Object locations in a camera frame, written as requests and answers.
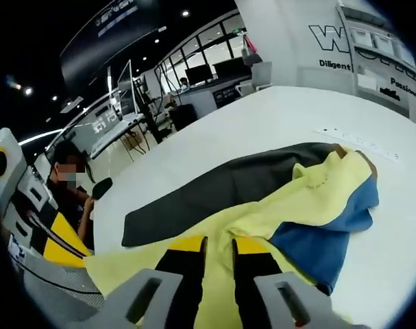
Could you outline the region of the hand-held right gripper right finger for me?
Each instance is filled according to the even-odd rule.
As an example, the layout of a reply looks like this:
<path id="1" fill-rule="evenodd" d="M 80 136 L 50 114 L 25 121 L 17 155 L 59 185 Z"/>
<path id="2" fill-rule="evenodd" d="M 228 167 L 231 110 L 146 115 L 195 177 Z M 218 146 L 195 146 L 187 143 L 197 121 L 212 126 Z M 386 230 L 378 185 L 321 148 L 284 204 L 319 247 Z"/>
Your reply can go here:
<path id="1" fill-rule="evenodd" d="M 330 298 L 283 272 L 257 241 L 233 239 L 234 296 L 244 328 L 340 328 Z"/>

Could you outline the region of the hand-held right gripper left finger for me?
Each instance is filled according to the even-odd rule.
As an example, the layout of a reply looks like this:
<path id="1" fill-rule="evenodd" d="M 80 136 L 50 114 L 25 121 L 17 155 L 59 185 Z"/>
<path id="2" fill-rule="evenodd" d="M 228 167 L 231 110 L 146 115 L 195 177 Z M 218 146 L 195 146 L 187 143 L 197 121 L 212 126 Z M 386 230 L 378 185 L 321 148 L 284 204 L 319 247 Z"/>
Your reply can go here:
<path id="1" fill-rule="evenodd" d="M 141 269 L 106 300 L 107 328 L 193 328 L 201 302 L 208 238 L 170 245 L 153 269 Z"/>

